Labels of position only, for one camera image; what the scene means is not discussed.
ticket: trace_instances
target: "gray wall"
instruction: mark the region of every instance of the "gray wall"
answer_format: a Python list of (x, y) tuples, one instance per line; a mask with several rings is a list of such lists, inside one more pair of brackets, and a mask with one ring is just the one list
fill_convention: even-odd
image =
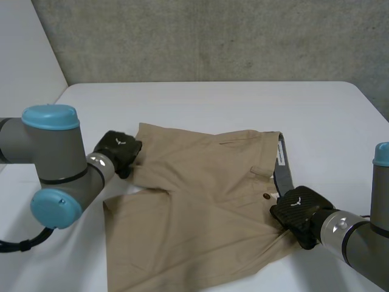
[(70, 85), (343, 80), (389, 118), (388, 0), (32, 2)]

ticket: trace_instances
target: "khaki pants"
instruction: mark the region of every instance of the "khaki pants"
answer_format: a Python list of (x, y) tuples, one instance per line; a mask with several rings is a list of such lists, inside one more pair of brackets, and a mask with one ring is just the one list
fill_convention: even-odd
[(272, 218), (278, 132), (140, 124), (135, 195), (105, 201), (109, 292), (195, 291), (299, 248)]

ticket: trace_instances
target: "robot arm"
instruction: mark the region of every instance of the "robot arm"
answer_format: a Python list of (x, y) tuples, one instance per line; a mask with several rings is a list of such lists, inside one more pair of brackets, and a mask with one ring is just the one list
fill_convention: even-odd
[(373, 164), (370, 221), (335, 209), (307, 187), (288, 191), (270, 212), (291, 230), (301, 247), (312, 249), (319, 241), (336, 257), (389, 291), (389, 143), (377, 145)]
[(109, 131), (86, 157), (71, 106), (33, 106), (22, 118), (0, 119), (0, 163), (34, 163), (41, 190), (30, 207), (49, 229), (77, 221), (115, 173), (128, 177), (141, 148), (133, 137)]

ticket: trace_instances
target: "black cable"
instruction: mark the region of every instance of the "black cable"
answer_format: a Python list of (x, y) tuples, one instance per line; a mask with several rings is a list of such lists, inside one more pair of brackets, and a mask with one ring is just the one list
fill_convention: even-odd
[(38, 236), (31, 240), (24, 240), (19, 243), (4, 242), (0, 240), (0, 253), (15, 252), (15, 251), (29, 251), (34, 246), (37, 246), (47, 240), (52, 235), (54, 229), (45, 228)]

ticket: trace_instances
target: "white wall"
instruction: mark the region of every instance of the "white wall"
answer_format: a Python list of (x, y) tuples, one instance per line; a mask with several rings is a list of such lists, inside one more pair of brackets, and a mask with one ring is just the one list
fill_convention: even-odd
[(0, 0), (0, 116), (55, 102), (67, 83), (30, 0)]

